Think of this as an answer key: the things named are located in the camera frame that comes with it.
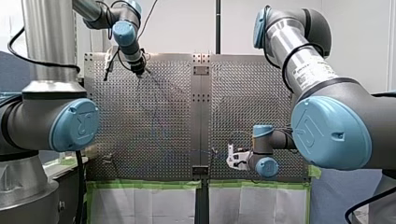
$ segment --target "cable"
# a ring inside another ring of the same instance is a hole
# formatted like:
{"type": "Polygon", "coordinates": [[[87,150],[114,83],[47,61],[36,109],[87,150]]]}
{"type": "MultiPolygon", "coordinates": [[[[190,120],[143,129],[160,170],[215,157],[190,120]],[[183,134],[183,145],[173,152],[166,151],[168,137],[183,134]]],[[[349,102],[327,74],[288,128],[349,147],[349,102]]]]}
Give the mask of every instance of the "cable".
{"type": "Polygon", "coordinates": [[[114,59],[117,57],[117,54],[119,54],[119,52],[120,52],[120,48],[117,49],[116,53],[113,55],[113,58],[111,58],[110,64],[108,65],[108,68],[106,69],[105,78],[103,78],[103,81],[107,81],[108,73],[110,72],[110,67],[111,67],[111,65],[113,65],[114,59]]]}
{"type": "MultiPolygon", "coordinates": [[[[267,23],[268,11],[269,11],[270,9],[271,9],[271,7],[268,6],[268,5],[264,8],[264,15],[263,15],[263,22],[262,22],[263,31],[264,31],[264,35],[262,36],[262,49],[263,49],[263,51],[264,51],[264,56],[265,56],[265,59],[267,60],[267,62],[268,62],[269,64],[271,64],[271,65],[272,65],[273,67],[275,67],[275,68],[280,68],[278,65],[274,64],[274,63],[269,59],[268,54],[267,54],[267,52],[266,52],[266,46],[265,46],[265,36],[266,36],[266,33],[267,33],[267,29],[266,29],[266,25],[267,25],[267,24],[266,24],[266,23],[267,23]]],[[[288,66],[288,63],[289,63],[289,60],[291,59],[291,57],[292,57],[295,53],[297,53],[300,49],[303,49],[304,47],[308,47],[308,46],[316,47],[317,49],[319,49],[319,50],[320,50],[320,55],[321,55],[322,57],[324,57],[324,48],[323,48],[321,45],[317,44],[317,43],[306,43],[306,44],[303,44],[303,45],[301,45],[300,47],[297,47],[297,48],[293,49],[293,50],[288,54],[288,56],[286,56],[285,62],[283,62],[283,65],[282,65],[282,80],[283,80],[283,83],[286,85],[286,88],[288,88],[288,90],[289,90],[291,93],[293,93],[293,89],[291,88],[291,86],[290,86],[290,84],[289,84],[289,82],[288,82],[288,80],[287,80],[286,68],[287,68],[287,66],[288,66]]]]}
{"type": "Polygon", "coordinates": [[[82,220],[82,213],[84,210],[84,164],[82,163],[82,156],[80,151],[76,151],[77,165],[78,165],[78,207],[74,223],[80,224],[82,220]]]}
{"type": "Polygon", "coordinates": [[[134,7],[131,6],[131,4],[129,4],[129,2],[126,2],[125,0],[118,0],[118,1],[115,1],[115,2],[113,2],[113,3],[111,4],[111,7],[114,7],[117,3],[123,3],[123,4],[128,5],[128,7],[134,8],[134,7]]]}
{"type": "Polygon", "coordinates": [[[152,11],[153,11],[154,8],[155,8],[155,5],[157,5],[157,2],[158,2],[158,0],[155,0],[154,3],[152,4],[151,10],[150,10],[149,13],[148,13],[148,17],[146,18],[145,24],[143,25],[142,32],[141,32],[140,35],[137,37],[137,40],[139,40],[139,39],[140,39],[140,36],[142,36],[142,34],[145,32],[145,30],[146,30],[146,25],[148,24],[148,21],[149,21],[149,17],[151,16],[151,13],[152,13],[152,11]]]}
{"type": "Polygon", "coordinates": [[[46,67],[63,67],[63,68],[73,68],[77,70],[77,73],[79,73],[79,71],[81,70],[77,65],[75,64],[62,64],[62,63],[48,63],[48,62],[40,62],[34,59],[30,59],[30,58],[25,58],[23,56],[21,56],[17,51],[14,50],[14,48],[12,48],[12,45],[14,44],[14,42],[18,39],[18,37],[21,36],[21,34],[24,32],[24,27],[21,28],[21,30],[14,35],[11,40],[8,42],[8,50],[9,52],[11,52],[14,56],[28,62],[28,63],[34,63],[34,64],[39,64],[39,65],[43,65],[46,67]]]}
{"type": "Polygon", "coordinates": [[[131,68],[128,68],[128,67],[123,63],[123,61],[122,61],[122,59],[121,59],[121,56],[120,56],[120,51],[119,51],[118,55],[119,55],[119,60],[120,60],[121,65],[122,65],[126,70],[132,72],[132,69],[131,69],[131,68]]]}
{"type": "MultiPolygon", "coordinates": [[[[285,134],[286,141],[288,141],[288,138],[291,139],[291,140],[293,139],[291,134],[287,132],[287,131],[291,131],[291,129],[288,129],[288,128],[286,128],[286,129],[285,128],[277,128],[276,130],[282,132],[283,134],[285,134]]],[[[286,150],[291,152],[292,154],[298,154],[299,153],[298,150],[294,151],[293,149],[289,149],[289,148],[286,148],[286,150]]]]}
{"type": "Polygon", "coordinates": [[[320,55],[321,55],[322,57],[323,57],[323,55],[324,55],[324,49],[323,49],[323,47],[322,47],[321,45],[319,45],[319,44],[317,44],[317,43],[305,43],[305,44],[303,44],[303,45],[301,45],[301,46],[299,46],[299,47],[293,49],[293,50],[288,54],[288,56],[286,56],[285,62],[283,62],[283,65],[282,65],[282,80],[283,80],[283,83],[285,83],[286,88],[288,88],[288,90],[289,90],[291,93],[293,93],[293,89],[291,88],[291,86],[290,86],[290,84],[289,84],[289,82],[288,82],[288,80],[287,80],[287,78],[286,78],[286,76],[287,76],[287,74],[286,74],[286,68],[288,67],[288,63],[289,63],[291,57],[292,57],[295,53],[297,53],[298,51],[300,51],[300,49],[304,49],[304,48],[306,48],[306,47],[308,47],[308,46],[312,46],[312,47],[318,48],[318,49],[320,50],[320,55]]]}
{"type": "Polygon", "coordinates": [[[268,11],[269,11],[270,9],[271,9],[271,7],[270,7],[269,5],[267,5],[267,6],[264,8],[264,15],[263,15],[264,20],[263,20],[263,22],[262,22],[262,27],[263,27],[262,30],[264,31],[264,35],[262,36],[262,50],[264,51],[265,60],[267,60],[267,62],[268,62],[269,64],[271,64],[273,67],[279,68],[279,69],[280,69],[280,67],[279,67],[278,65],[274,64],[274,63],[269,59],[268,54],[267,54],[267,52],[266,52],[266,47],[265,47],[265,35],[267,34],[267,31],[266,31],[266,26],[267,26],[267,15],[268,15],[268,11]]]}
{"type": "Polygon", "coordinates": [[[366,205],[366,204],[373,203],[373,202],[375,202],[375,201],[377,201],[377,200],[380,200],[380,199],[382,199],[382,198],[385,198],[385,197],[389,196],[390,194],[392,194],[392,193],[394,193],[394,192],[396,192],[396,187],[394,187],[394,188],[392,188],[392,189],[388,189],[387,191],[384,191],[384,192],[382,192],[382,193],[380,193],[380,194],[377,194],[377,195],[375,195],[375,196],[373,196],[373,197],[371,197],[371,198],[369,198],[369,199],[367,199],[367,200],[365,200],[365,201],[363,201],[363,202],[361,202],[361,203],[357,203],[357,204],[353,205],[351,208],[349,208],[348,210],[346,210],[346,213],[345,213],[346,222],[347,222],[348,224],[352,224],[352,222],[351,222],[350,219],[349,219],[349,216],[350,216],[356,209],[358,209],[358,208],[360,208],[360,207],[362,207],[362,206],[364,206],[364,205],[366,205]]]}
{"type": "Polygon", "coordinates": [[[96,1],[96,3],[102,4],[106,7],[105,14],[106,14],[106,22],[108,25],[107,38],[111,39],[113,37],[113,29],[111,28],[113,26],[113,13],[111,12],[110,7],[105,2],[96,1]]]}

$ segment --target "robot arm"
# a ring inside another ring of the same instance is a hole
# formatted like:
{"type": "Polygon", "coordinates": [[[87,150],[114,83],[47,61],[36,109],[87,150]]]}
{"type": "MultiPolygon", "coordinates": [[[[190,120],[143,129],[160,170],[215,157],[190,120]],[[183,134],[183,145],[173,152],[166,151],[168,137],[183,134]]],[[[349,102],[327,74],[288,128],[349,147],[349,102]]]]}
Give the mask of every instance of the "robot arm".
{"type": "Polygon", "coordinates": [[[112,29],[131,70],[138,76],[145,71],[146,60],[139,47],[137,33],[142,9],[131,0],[118,1],[114,7],[103,8],[93,0],[73,0],[73,9],[84,18],[90,29],[112,29]]]}
{"type": "Polygon", "coordinates": [[[228,165],[236,170],[255,170],[260,176],[270,178],[278,174],[279,165],[273,158],[274,148],[294,149],[295,145],[288,129],[275,129],[272,125],[253,127],[253,149],[238,148],[228,144],[228,165]]]}
{"type": "Polygon", "coordinates": [[[324,61],[331,34],[318,12],[265,8],[256,20],[254,45],[274,58],[298,99],[292,136],[309,162],[338,170],[396,168],[391,149],[396,144],[396,100],[372,96],[324,61]]]}

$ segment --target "perforated metal panel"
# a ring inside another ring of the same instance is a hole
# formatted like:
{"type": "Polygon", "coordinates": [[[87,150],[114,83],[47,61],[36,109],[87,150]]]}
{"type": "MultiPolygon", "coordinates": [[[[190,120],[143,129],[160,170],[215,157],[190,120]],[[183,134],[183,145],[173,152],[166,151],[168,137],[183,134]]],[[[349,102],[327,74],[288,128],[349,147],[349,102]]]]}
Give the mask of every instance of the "perforated metal panel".
{"type": "MultiPolygon", "coordinates": [[[[289,122],[290,96],[279,71],[261,56],[206,55],[210,72],[199,75],[194,67],[199,71],[203,58],[192,56],[151,56],[152,75],[142,79],[116,61],[103,81],[105,54],[86,55],[85,88],[101,118],[90,180],[191,180],[197,162],[210,165],[211,178],[258,179],[227,166],[227,140],[234,131],[251,133],[254,124],[284,127],[289,122]],[[219,153],[209,155],[208,148],[219,153]]],[[[243,133],[234,134],[233,141],[237,147],[251,145],[243,133]]],[[[277,180],[306,180],[301,156],[276,150],[275,158],[280,164],[277,180]]]]}
{"type": "Polygon", "coordinates": [[[108,81],[104,58],[86,56],[85,87],[100,108],[89,179],[190,180],[191,55],[151,56],[141,79],[115,62],[108,81]]]}
{"type": "MultiPolygon", "coordinates": [[[[236,147],[251,148],[251,133],[255,124],[273,124],[285,127],[290,122],[290,93],[285,88],[280,72],[262,56],[211,57],[212,111],[210,146],[212,154],[210,175],[216,179],[259,179],[254,173],[230,169],[227,142],[232,138],[236,147]]],[[[305,181],[307,165],[299,155],[287,150],[276,150],[279,162],[279,181],[305,181]]]]}

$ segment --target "metal frame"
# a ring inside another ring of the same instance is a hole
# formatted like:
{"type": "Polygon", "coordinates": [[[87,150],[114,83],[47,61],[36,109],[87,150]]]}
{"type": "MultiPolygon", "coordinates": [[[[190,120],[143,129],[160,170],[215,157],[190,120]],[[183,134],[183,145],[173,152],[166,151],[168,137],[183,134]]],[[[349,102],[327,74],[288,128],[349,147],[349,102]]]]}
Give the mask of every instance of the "metal frame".
{"type": "MultiPolygon", "coordinates": [[[[101,96],[95,95],[98,94],[98,92],[101,92],[96,88],[104,88],[103,94],[109,94],[110,91],[106,90],[112,88],[108,83],[105,83],[100,78],[95,77],[102,77],[104,75],[103,61],[105,56],[106,55],[104,53],[88,53],[85,58],[85,70],[87,74],[85,77],[85,87],[89,96],[94,101],[97,101],[99,106],[102,106],[101,104],[103,103],[103,99],[98,99],[98,97],[100,98],[101,96]]],[[[125,86],[128,88],[123,91],[118,90],[120,91],[120,94],[111,93],[116,94],[117,97],[120,98],[119,100],[125,101],[125,104],[135,104],[134,97],[136,97],[136,94],[134,89],[136,89],[137,84],[133,81],[129,82],[129,84],[125,83],[128,82],[128,80],[125,79],[125,76],[134,80],[136,80],[136,77],[133,74],[126,75],[125,70],[120,66],[118,60],[115,61],[114,65],[115,71],[114,73],[109,74],[108,82],[113,83],[113,88],[122,89],[125,88],[125,86]]],[[[106,135],[106,133],[99,133],[97,137],[100,151],[99,158],[93,162],[94,165],[89,169],[89,178],[111,179],[115,177],[123,177],[147,180],[207,180],[208,178],[260,179],[254,173],[247,174],[246,172],[229,169],[225,158],[222,158],[221,154],[223,152],[227,152],[227,142],[225,140],[230,131],[235,130],[235,127],[232,125],[232,122],[235,121],[235,117],[232,116],[234,116],[235,113],[246,115],[243,122],[238,125],[242,125],[242,131],[249,133],[251,132],[253,124],[271,123],[277,127],[282,127],[289,122],[291,99],[277,70],[267,64],[261,56],[208,54],[152,54],[148,60],[148,69],[154,70],[154,72],[161,72],[161,69],[165,69],[163,77],[171,78],[171,80],[165,80],[165,83],[167,82],[169,84],[172,80],[176,82],[174,83],[174,86],[168,86],[167,88],[177,88],[177,85],[180,85],[180,83],[187,88],[186,99],[189,102],[182,100],[181,105],[178,106],[183,107],[183,104],[187,104],[187,107],[184,106],[184,108],[188,108],[188,110],[180,110],[182,111],[180,114],[174,115],[177,117],[180,116],[181,113],[189,113],[186,118],[189,118],[190,146],[185,149],[190,153],[188,158],[176,158],[176,160],[184,160],[183,162],[188,160],[188,163],[183,163],[184,165],[182,165],[185,167],[182,169],[184,171],[182,174],[180,173],[178,175],[172,173],[160,173],[158,175],[133,176],[130,175],[132,173],[126,172],[122,176],[117,176],[117,168],[112,168],[110,166],[110,170],[113,169],[113,172],[105,171],[105,169],[100,170],[100,176],[92,178],[93,175],[95,175],[94,173],[98,173],[97,169],[99,169],[100,166],[107,167],[109,164],[111,165],[112,162],[118,163],[117,158],[112,158],[112,155],[104,157],[104,155],[101,154],[101,139],[106,137],[117,138],[117,136],[114,134],[111,135],[110,133],[109,134],[111,136],[106,135]],[[180,66],[187,66],[188,68],[184,69],[181,74],[177,72],[177,69],[179,69],[180,66]],[[183,81],[180,82],[177,80],[179,78],[178,76],[189,77],[181,77],[183,78],[183,81]],[[228,101],[226,103],[221,103],[220,101],[222,101],[221,99],[224,98],[224,96],[227,96],[225,98],[227,98],[228,101]],[[227,119],[229,123],[219,124],[218,121],[221,119],[227,119]]],[[[155,86],[147,85],[144,89],[145,94],[152,93],[151,88],[155,88],[155,86]]],[[[116,103],[112,106],[115,106],[115,109],[121,109],[121,111],[133,110],[129,114],[124,113],[124,116],[127,115],[130,119],[137,116],[133,113],[135,113],[138,108],[130,107],[128,105],[123,106],[116,103]]],[[[106,114],[108,109],[109,108],[105,108],[105,111],[103,111],[102,108],[102,114],[106,114]]],[[[163,116],[165,116],[164,114],[167,112],[169,112],[169,110],[163,110],[163,116]]],[[[108,116],[116,116],[116,114],[114,112],[113,115],[106,114],[106,116],[108,118],[108,116]]],[[[128,125],[128,119],[124,118],[124,120],[124,122],[127,122],[125,125],[128,125]]],[[[238,136],[236,141],[242,141],[247,144],[250,144],[251,142],[249,137],[243,136],[238,136]]],[[[125,151],[120,154],[121,156],[131,158],[131,156],[128,156],[128,153],[131,154],[131,152],[125,151]]],[[[147,160],[147,166],[151,166],[155,162],[155,160],[150,160],[148,151],[137,150],[134,151],[133,154],[141,158],[146,157],[145,160],[147,160]]],[[[279,161],[281,167],[278,178],[274,180],[284,182],[305,182],[309,180],[307,165],[301,156],[291,154],[287,150],[275,150],[275,158],[279,161]]],[[[121,169],[133,169],[133,161],[130,162],[129,168],[123,167],[121,169]]],[[[175,165],[175,169],[179,169],[180,164],[178,163],[181,161],[173,160],[172,162],[174,164],[168,165],[175,165]]]]}

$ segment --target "green tape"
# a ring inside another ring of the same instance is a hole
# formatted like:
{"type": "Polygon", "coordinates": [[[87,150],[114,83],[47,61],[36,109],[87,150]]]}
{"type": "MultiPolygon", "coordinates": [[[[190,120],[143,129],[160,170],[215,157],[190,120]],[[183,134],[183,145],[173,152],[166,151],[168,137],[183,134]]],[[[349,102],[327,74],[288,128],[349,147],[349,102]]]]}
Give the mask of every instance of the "green tape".
{"type": "Polygon", "coordinates": [[[308,166],[308,175],[311,177],[314,177],[316,179],[320,179],[321,170],[317,166],[309,165],[308,166]]]}
{"type": "Polygon", "coordinates": [[[61,160],[60,164],[61,164],[61,165],[68,165],[68,166],[70,166],[70,165],[77,164],[77,160],[76,160],[76,158],[63,159],[63,160],[61,160]]]}
{"type": "Polygon", "coordinates": [[[242,188],[255,187],[266,189],[309,189],[310,183],[283,183],[276,181],[258,181],[253,183],[246,180],[210,180],[210,188],[242,188]]]}
{"type": "Polygon", "coordinates": [[[145,181],[145,180],[110,180],[90,181],[89,189],[198,189],[200,181],[145,181]]]}

